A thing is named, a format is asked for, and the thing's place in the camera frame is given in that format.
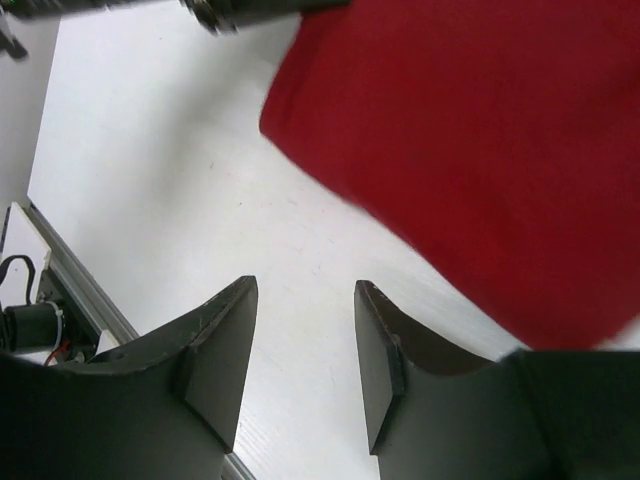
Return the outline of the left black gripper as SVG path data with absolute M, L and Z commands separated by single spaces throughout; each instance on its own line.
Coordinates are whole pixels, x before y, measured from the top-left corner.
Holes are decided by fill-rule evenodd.
M 198 22 L 214 34 L 235 33 L 293 14 L 343 7 L 344 0 L 200 0 L 183 1 Z

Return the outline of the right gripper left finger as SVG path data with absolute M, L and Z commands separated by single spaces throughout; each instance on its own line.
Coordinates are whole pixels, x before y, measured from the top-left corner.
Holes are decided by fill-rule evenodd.
M 258 285 L 85 363 L 1 359 L 5 479 L 217 479 L 234 446 Z

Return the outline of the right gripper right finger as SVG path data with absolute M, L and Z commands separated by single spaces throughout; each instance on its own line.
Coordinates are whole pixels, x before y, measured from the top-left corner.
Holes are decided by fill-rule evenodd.
M 490 361 L 358 281 L 369 450 L 384 479 L 635 479 L 639 355 L 518 350 Z

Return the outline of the red t-shirt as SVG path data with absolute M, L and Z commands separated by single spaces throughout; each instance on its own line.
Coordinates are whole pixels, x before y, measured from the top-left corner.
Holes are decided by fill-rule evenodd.
M 308 14 L 260 129 L 531 347 L 592 347 L 639 313 L 635 1 Z

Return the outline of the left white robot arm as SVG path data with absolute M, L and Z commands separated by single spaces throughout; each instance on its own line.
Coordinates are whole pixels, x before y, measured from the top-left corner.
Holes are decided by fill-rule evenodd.
M 123 8 L 147 6 L 147 0 L 19 0 L 1 3 L 1 49 L 15 60 L 28 56 L 6 22 L 38 22 Z M 317 13 L 341 8 L 343 0 L 182 0 L 197 21 L 213 34 L 234 33 L 240 28 L 278 20 L 293 14 Z

